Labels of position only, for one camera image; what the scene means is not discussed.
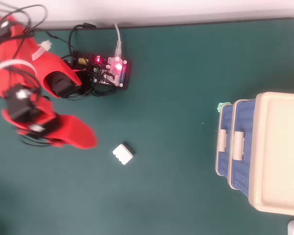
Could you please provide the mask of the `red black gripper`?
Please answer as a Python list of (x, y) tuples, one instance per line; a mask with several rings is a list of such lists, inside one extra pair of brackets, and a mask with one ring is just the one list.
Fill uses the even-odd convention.
[(41, 87), (16, 84), (5, 93), (7, 108), (1, 113), (14, 126), (20, 142), (35, 147), (97, 147), (93, 129), (75, 116), (59, 115), (41, 91)]

